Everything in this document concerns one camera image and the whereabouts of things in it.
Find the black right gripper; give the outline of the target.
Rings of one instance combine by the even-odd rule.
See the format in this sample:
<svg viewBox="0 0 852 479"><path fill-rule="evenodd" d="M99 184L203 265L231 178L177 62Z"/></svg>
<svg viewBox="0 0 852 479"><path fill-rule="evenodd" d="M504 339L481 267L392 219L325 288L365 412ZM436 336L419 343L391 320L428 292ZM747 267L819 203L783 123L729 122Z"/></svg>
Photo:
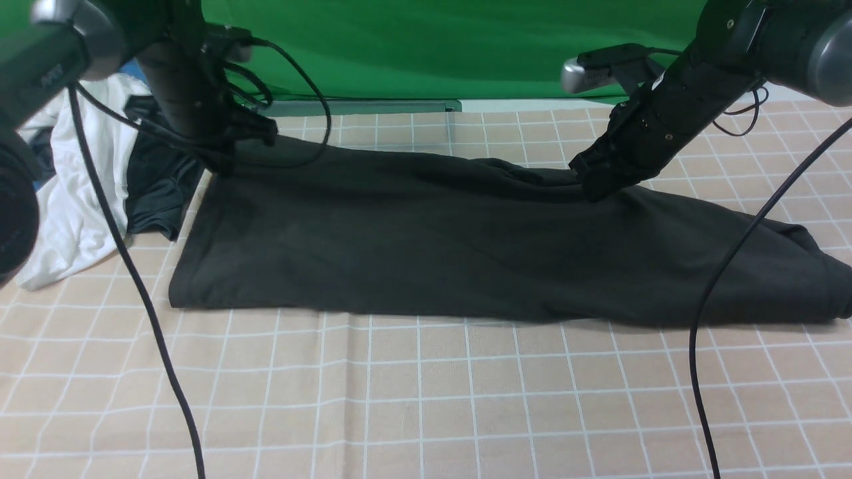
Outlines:
<svg viewBox="0 0 852 479"><path fill-rule="evenodd" d="M742 95L764 84L740 59L687 46L654 82L612 109L605 133L569 166L583 194L598 202L657 176Z"/></svg>

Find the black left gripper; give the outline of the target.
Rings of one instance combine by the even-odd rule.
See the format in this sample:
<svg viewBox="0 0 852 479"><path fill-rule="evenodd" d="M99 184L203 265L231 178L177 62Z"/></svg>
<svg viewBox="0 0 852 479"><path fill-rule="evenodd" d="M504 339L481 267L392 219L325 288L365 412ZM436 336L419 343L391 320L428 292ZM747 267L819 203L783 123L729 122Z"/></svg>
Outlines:
<svg viewBox="0 0 852 479"><path fill-rule="evenodd" d="M202 51L188 53L171 40L147 47L137 60L178 143L210 172L231 175L239 142L274 145L275 122L238 105L222 61Z"/></svg>

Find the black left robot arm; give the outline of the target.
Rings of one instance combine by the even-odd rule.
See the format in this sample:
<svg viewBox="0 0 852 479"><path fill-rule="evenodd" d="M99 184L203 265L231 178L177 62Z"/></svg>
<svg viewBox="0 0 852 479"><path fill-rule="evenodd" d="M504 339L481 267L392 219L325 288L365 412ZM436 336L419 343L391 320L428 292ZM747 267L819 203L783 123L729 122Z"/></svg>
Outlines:
<svg viewBox="0 0 852 479"><path fill-rule="evenodd" d="M36 243L33 182L39 163L18 128L62 90L103 80L136 60L167 139L215 172L229 170L243 140L274 145L273 119L232 97L224 60L232 36L208 24L198 1L37 1L31 25L2 40L2 282Z"/></svg>

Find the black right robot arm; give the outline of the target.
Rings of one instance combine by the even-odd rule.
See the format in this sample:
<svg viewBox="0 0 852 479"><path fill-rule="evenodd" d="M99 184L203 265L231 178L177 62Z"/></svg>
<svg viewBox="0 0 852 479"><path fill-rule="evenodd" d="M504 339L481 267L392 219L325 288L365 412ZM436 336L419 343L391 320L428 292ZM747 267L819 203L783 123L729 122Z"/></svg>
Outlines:
<svg viewBox="0 0 852 479"><path fill-rule="evenodd" d="M728 107L776 84L833 107L851 103L849 1L709 1L669 67L626 43L581 53L562 70L578 94L619 84L628 100L569 166L597 202L655 177Z"/></svg>

